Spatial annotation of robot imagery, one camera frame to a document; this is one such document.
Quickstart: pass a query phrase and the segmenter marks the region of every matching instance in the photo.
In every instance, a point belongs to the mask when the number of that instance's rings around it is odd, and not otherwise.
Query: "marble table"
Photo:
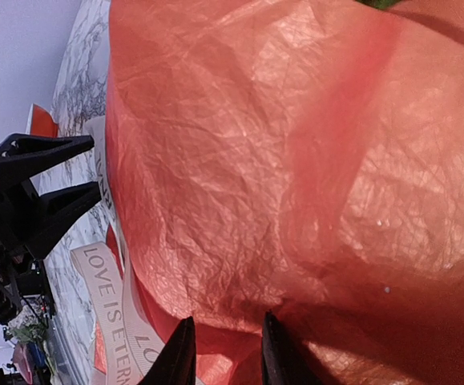
[[[75,19],[51,110],[59,123],[60,136],[85,134],[86,121],[105,115],[109,7],[110,0],[83,0]],[[90,180],[96,180],[92,152],[44,172],[39,189],[47,193]],[[70,250],[104,241],[106,231],[103,207],[97,205],[68,231],[46,260],[58,311],[51,335],[55,344],[52,350],[63,385],[90,383],[94,354],[91,346],[95,339],[95,312],[86,284],[71,264]]]

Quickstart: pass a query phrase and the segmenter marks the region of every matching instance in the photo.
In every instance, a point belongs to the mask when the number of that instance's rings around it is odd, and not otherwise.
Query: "crumpled red paper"
[[[463,21],[113,1],[112,193],[147,315],[164,340],[195,317],[206,384],[260,383],[267,310],[327,383],[464,384]]]

